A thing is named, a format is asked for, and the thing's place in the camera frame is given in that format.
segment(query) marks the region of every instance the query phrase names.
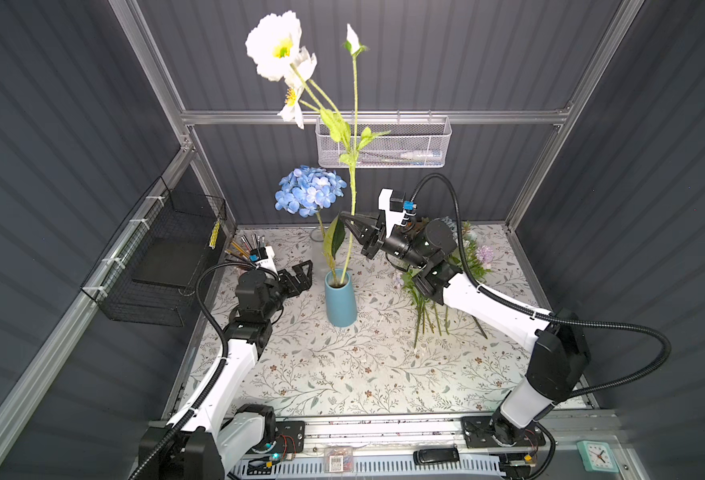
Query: white wire basket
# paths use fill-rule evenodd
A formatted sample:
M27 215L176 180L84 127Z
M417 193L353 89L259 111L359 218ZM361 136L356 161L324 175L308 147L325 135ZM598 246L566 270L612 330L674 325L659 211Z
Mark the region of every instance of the white wire basket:
M352 126L351 119L346 118ZM447 116L431 115L424 122L408 123L395 120L375 120L366 115L368 123L358 117L357 141L366 127L373 132L389 131L375 138L361 150L357 168L440 168L445 165L451 123ZM347 168L339 161L346 152L344 145L331 139L328 127L316 121L318 161L323 168Z

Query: wire mesh basket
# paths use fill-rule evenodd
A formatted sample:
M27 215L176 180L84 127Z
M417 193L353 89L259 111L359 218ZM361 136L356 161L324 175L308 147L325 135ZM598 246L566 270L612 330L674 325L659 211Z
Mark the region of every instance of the wire mesh basket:
M194 322L200 313L195 298L195 282L205 269L216 264L224 246L224 239L219 238L215 248L209 247L217 220L221 220L222 224L226 220L224 217L220 219L214 212L226 215L223 199L166 190L156 197L143 219L131 220L134 230L118 254L101 260L110 262L101 285L81 286L81 289L111 320L165 326L184 326L187 322ZM161 243L186 246L183 285L171 286L136 279L144 268L147 254L157 252L154 249ZM204 291L208 290L210 279L211 276L202 285Z
M446 116L431 116L421 123L397 120L358 123L358 142L360 133L366 127L372 132L390 133L375 138L361 150L357 168L440 168L445 165L448 141L451 139L451 123ZM328 127L320 118L316 122L315 132L320 166L347 168L339 161L339 155L346 152L344 145L331 139Z

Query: white poppy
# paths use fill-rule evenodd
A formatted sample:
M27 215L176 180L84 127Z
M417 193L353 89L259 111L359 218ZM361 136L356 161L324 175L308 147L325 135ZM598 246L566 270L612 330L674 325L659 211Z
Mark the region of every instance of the white poppy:
M353 55L360 50L361 47L360 41L357 39L357 33L355 33L355 30L352 29L350 24L347 24L347 44L345 46L350 54Z
M269 14L260 20L246 39L246 53L256 63L256 73L278 82L300 52L302 24L290 10L280 16Z
M315 72L315 67L318 64L318 58L313 53L309 54L307 47L301 47L294 58L293 65L296 67L296 71L300 72L302 79L305 82L309 80L312 73ZM289 71L286 72L286 84L295 90L302 87L302 79L296 76L293 69L289 66Z
M304 130L304 117L302 117L302 108L300 107L300 97L304 87L300 85L299 88L294 89L289 87L289 91L286 93L286 104L283 105L283 109L280 110L280 115L283 121L296 121L296 126Z

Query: black wire basket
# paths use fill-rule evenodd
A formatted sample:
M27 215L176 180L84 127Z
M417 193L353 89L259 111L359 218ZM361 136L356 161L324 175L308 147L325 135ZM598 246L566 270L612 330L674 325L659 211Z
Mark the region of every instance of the black wire basket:
M210 241L215 225L224 225L225 220L222 198L166 189L142 220L130 220L134 230L120 252L113 259L101 260L110 262L101 285L81 289L111 320L164 326L194 322L200 314L196 281L222 254L225 239L219 238L214 248ZM172 268L174 256L163 258L163 252L173 254L178 246L184 247L184 268L176 271L176 280L172 284L153 281L152 274L146 273L147 263L155 275L165 274L164 262ZM202 285L204 295L210 282L211 276Z

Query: floral tablecloth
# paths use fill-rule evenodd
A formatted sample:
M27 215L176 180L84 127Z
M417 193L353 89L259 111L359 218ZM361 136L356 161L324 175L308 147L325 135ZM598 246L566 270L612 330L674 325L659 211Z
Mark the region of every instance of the floral tablecloth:
M276 251L278 269L311 259L318 272L312 288L286 301L270 344L242 383L232 412L245 403L275 408L278 416L355 415L407 412L494 410L523 378L529 355L503 333L482 324L484 338L470 316L448 310L448 334L437 326L415 339L415 309L407 294L395 287L395 269L383 254L374 260L354 246L350 263L357 299L357 322L346 329L326 319L320 244L309 228L243 230L264 235ZM486 283L536 306L520 265L501 225L476 225L479 245L493 248L493 273ZM347 242L338 257L346 255ZM237 275L226 272L213 314L220 324L236 304ZM443 318L445 307L438 306ZM220 347L207 327L187 382L183 402L209 369ZM571 398L559 408L584 408Z

